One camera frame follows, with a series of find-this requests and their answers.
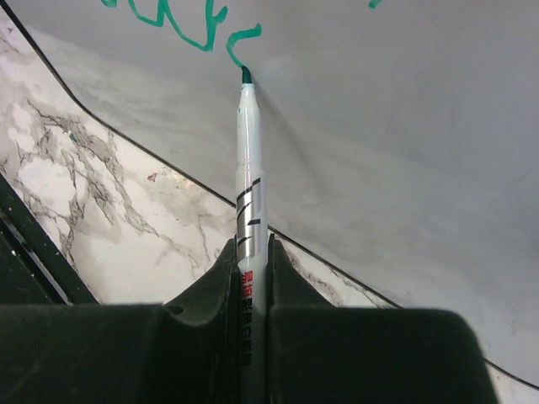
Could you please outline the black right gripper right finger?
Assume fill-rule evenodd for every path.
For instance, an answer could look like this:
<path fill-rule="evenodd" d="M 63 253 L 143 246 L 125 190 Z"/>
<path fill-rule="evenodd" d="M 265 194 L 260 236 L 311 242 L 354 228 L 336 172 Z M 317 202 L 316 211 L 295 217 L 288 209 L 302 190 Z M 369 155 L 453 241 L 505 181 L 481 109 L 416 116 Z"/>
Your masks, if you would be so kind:
<path fill-rule="evenodd" d="M 272 403 L 495 403 L 472 329 L 432 309 L 337 307 L 269 241 Z"/>

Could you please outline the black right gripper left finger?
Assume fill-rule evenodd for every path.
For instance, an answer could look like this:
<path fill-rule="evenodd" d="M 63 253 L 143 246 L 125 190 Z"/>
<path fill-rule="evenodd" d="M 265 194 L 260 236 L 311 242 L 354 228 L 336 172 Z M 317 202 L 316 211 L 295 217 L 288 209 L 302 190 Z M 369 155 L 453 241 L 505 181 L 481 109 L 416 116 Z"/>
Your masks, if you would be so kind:
<path fill-rule="evenodd" d="M 2 402 L 236 402 L 235 252 L 167 304 L 2 306 Z"/>

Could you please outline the green whiteboard marker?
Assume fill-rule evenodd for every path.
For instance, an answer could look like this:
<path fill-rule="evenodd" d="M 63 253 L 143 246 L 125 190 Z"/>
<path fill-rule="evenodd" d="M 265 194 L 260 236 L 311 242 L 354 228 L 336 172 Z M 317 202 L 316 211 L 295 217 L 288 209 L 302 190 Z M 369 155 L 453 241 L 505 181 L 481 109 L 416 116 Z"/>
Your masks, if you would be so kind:
<path fill-rule="evenodd" d="M 236 254 L 240 273 L 239 401 L 265 403 L 268 221 L 261 113 L 251 72 L 245 66 L 237 108 L 236 193 Z"/>

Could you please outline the white whiteboard black frame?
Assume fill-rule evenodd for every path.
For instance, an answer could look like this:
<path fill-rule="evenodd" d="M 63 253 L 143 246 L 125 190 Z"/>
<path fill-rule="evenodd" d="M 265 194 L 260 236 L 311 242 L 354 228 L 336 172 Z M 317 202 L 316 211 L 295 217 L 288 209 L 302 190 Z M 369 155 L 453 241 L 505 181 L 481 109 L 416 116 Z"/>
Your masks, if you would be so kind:
<path fill-rule="evenodd" d="M 269 223 L 538 382 L 535 1 L 11 1 L 73 97 L 234 200 L 241 69 Z"/>

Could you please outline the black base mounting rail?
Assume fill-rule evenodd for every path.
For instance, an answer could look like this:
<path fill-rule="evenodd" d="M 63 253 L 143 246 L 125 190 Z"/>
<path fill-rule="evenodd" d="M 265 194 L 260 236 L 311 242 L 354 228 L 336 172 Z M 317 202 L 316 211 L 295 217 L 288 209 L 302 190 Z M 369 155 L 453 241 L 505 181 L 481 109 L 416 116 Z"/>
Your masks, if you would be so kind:
<path fill-rule="evenodd" d="M 74 268 L 5 178 L 1 178 L 1 303 L 96 304 Z"/>

